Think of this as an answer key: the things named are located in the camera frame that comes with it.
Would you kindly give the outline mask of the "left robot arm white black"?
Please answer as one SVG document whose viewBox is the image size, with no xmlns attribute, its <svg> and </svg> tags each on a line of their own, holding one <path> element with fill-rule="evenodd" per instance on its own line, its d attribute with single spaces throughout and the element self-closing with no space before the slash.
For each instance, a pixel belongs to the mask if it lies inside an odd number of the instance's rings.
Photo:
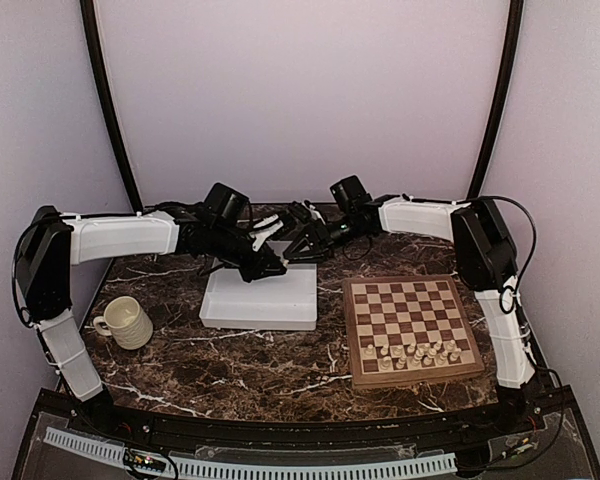
<svg viewBox="0 0 600 480">
<path fill-rule="evenodd" d="M 249 198 L 222 183 L 202 201 L 166 201 L 136 212 L 80 214 L 43 205 L 14 246 L 13 305 L 21 324 L 35 330 L 69 395 L 85 403 L 83 421 L 111 436 L 121 415 L 99 398 L 105 387 L 81 334 L 110 265 L 135 255 L 207 256 L 250 283 L 286 273 L 269 242 L 293 226 L 282 210 L 256 218 Z"/>
</svg>

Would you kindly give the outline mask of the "white plastic divided tray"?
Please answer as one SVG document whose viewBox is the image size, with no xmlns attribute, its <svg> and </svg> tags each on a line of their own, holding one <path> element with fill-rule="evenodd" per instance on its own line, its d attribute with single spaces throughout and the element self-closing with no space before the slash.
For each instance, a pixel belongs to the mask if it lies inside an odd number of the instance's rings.
<svg viewBox="0 0 600 480">
<path fill-rule="evenodd" d="M 199 318 L 207 328 L 313 331 L 316 329 L 317 266 L 291 264 L 283 276 L 246 283 L 236 269 L 209 276 Z"/>
</svg>

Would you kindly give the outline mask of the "wooden chess board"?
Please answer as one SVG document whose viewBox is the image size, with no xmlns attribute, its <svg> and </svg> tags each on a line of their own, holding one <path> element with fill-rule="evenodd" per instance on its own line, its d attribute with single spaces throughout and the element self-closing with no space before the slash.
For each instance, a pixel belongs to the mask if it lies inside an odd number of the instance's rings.
<svg viewBox="0 0 600 480">
<path fill-rule="evenodd" d="M 456 284 L 450 275 L 353 278 L 343 281 L 344 312 L 350 355 L 352 385 L 356 389 L 411 386 L 419 382 L 440 383 L 471 378 L 485 370 L 475 337 L 469 325 Z M 459 362 L 443 365 L 436 361 L 448 341 L 456 342 Z M 436 341 L 441 349 L 432 365 L 424 365 L 426 352 Z M 424 350 L 422 365 L 412 365 L 406 346 L 415 343 Z M 375 355 L 365 358 L 364 348 L 373 344 Z M 390 347 L 393 365 L 380 370 L 380 349 Z M 399 358 L 391 347 L 402 345 L 408 359 L 398 370 Z"/>
</svg>

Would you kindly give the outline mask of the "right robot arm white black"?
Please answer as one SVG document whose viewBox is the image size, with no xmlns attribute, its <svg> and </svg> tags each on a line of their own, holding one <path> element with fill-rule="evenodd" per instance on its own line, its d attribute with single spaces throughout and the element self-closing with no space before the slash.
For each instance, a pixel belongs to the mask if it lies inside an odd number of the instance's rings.
<svg viewBox="0 0 600 480">
<path fill-rule="evenodd" d="M 382 232 L 409 233 L 450 241 L 456 271 L 473 291 L 487 322 L 499 386 L 520 389 L 536 372 L 530 326 L 519 294 L 526 269 L 497 206 L 497 197 L 431 200 L 406 194 L 372 197 L 355 175 L 330 188 L 342 216 L 329 221 L 309 201 L 287 210 L 302 229 L 283 253 L 291 263 L 320 263 L 335 249 Z"/>
</svg>

